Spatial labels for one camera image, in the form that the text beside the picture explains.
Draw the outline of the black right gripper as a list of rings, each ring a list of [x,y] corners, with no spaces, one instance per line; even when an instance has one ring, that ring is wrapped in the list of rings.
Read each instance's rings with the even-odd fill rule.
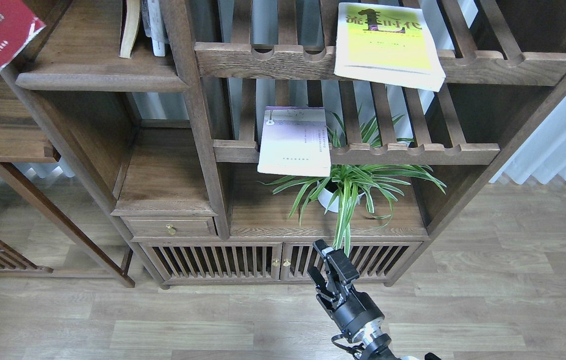
[[[349,343],[372,343],[381,337],[385,315],[367,293],[356,291],[353,282],[360,278],[360,273],[344,251],[333,249],[323,239],[313,242],[313,248],[328,265],[331,277],[325,281],[317,267],[310,267],[308,274],[315,284],[319,303],[344,338]]]

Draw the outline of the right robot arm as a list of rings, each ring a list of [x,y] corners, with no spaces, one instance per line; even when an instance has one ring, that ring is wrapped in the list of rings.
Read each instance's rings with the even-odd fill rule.
[[[313,247],[324,260],[328,276],[324,279],[317,267],[309,269],[316,298],[340,330],[331,338],[333,344],[356,360],[395,360],[389,349],[391,338],[381,330],[385,315],[367,293],[356,291],[353,282],[360,274],[344,251],[327,246],[323,239]]]

